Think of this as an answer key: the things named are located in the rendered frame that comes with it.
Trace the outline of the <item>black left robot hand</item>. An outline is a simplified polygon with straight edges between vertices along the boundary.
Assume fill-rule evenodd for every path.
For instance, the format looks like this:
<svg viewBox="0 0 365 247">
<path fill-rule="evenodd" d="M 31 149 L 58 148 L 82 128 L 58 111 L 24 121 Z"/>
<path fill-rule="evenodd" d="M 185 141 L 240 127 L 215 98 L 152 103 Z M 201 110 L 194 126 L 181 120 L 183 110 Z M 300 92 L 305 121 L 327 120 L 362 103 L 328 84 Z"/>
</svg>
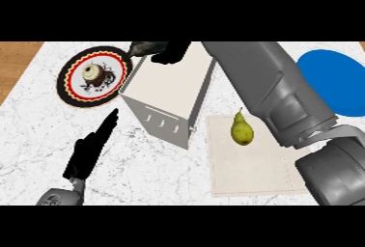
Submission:
<svg viewBox="0 0 365 247">
<path fill-rule="evenodd" d="M 99 129 L 76 141 L 74 153 L 70 157 L 62 177 L 86 180 L 93 172 L 104 145 L 117 126 L 118 109 L 114 109 L 102 121 Z"/>
</svg>

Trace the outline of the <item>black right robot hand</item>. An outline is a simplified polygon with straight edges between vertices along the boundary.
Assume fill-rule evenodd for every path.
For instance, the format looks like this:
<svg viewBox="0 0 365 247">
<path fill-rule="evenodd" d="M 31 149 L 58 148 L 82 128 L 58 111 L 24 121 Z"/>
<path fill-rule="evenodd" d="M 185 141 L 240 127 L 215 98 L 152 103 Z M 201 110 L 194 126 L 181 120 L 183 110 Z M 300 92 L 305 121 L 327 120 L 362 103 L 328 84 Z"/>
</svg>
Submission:
<svg viewBox="0 0 365 247">
<path fill-rule="evenodd" d="M 183 59 L 189 45 L 189 41 L 170 41 L 164 51 L 151 57 L 151 62 L 163 65 L 178 63 Z"/>
</svg>

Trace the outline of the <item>white tiered shelf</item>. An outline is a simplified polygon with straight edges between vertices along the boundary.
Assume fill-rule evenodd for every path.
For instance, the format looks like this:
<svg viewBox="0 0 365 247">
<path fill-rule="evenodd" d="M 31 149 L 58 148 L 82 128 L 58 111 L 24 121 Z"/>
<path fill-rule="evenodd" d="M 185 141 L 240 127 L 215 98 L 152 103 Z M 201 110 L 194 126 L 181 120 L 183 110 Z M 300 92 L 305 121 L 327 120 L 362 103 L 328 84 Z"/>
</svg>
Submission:
<svg viewBox="0 0 365 247">
<path fill-rule="evenodd" d="M 194 41 L 173 65 L 144 56 L 120 94 L 149 135 L 188 149 L 216 59 Z"/>
</svg>

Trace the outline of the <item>beige placemat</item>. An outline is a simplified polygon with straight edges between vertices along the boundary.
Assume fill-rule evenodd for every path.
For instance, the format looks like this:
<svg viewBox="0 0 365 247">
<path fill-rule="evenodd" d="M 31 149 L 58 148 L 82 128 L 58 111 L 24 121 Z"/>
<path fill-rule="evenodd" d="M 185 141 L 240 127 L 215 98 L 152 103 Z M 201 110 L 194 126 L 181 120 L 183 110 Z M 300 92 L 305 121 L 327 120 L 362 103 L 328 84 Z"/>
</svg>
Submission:
<svg viewBox="0 0 365 247">
<path fill-rule="evenodd" d="M 247 115 L 254 140 L 238 145 L 231 137 L 232 115 L 207 117 L 212 193 L 215 197 L 306 194 L 296 161 L 309 148 L 282 148 L 262 122 Z"/>
</svg>

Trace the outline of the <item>chocolate cupcake with cream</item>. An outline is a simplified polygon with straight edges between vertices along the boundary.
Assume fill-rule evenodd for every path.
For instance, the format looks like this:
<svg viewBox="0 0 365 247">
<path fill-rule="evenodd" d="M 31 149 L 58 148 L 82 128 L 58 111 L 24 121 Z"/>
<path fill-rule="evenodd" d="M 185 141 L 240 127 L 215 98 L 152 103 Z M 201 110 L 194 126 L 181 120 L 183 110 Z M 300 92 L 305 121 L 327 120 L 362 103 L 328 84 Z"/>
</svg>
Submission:
<svg viewBox="0 0 365 247">
<path fill-rule="evenodd" d="M 98 64 L 83 67 L 82 75 L 86 85 L 93 87 L 108 86 L 115 80 L 114 72 Z"/>
</svg>

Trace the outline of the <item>black plate with red rim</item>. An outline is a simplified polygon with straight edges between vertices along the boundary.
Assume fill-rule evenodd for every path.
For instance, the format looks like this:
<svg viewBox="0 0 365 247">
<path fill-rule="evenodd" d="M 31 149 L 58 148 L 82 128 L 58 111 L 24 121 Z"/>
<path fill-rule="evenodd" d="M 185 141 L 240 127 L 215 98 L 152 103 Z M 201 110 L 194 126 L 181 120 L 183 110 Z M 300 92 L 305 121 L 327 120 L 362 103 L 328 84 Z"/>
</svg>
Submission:
<svg viewBox="0 0 365 247">
<path fill-rule="evenodd" d="M 83 67 L 98 64 L 114 72 L 115 80 L 105 86 L 87 86 L 83 79 Z M 95 46 L 83 50 L 65 63 L 56 83 L 61 99 L 74 107 L 89 108 L 107 104 L 118 95 L 127 77 L 133 71 L 133 62 L 127 52 L 115 46 Z"/>
</svg>

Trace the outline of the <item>yellow-green pear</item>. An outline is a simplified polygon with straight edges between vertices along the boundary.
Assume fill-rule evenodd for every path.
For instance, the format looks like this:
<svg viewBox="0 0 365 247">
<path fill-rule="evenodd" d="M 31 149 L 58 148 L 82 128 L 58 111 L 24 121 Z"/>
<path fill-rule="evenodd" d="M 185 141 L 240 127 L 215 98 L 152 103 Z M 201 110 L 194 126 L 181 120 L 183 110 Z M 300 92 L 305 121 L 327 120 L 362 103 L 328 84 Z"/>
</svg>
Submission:
<svg viewBox="0 0 365 247">
<path fill-rule="evenodd" d="M 243 110 L 238 110 L 234 117 L 231 137 L 235 143 L 241 146 L 247 146 L 254 140 L 254 129 L 244 119 Z"/>
</svg>

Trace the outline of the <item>blue plate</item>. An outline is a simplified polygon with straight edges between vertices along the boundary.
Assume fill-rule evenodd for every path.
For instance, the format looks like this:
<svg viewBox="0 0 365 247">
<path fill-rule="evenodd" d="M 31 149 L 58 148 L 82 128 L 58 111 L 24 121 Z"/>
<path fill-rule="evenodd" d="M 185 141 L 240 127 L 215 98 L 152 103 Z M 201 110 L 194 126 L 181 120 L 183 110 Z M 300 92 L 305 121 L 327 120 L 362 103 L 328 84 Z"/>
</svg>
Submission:
<svg viewBox="0 0 365 247">
<path fill-rule="evenodd" d="M 365 117 L 365 67 L 333 50 L 312 50 L 297 61 L 305 80 L 333 111 Z"/>
</svg>

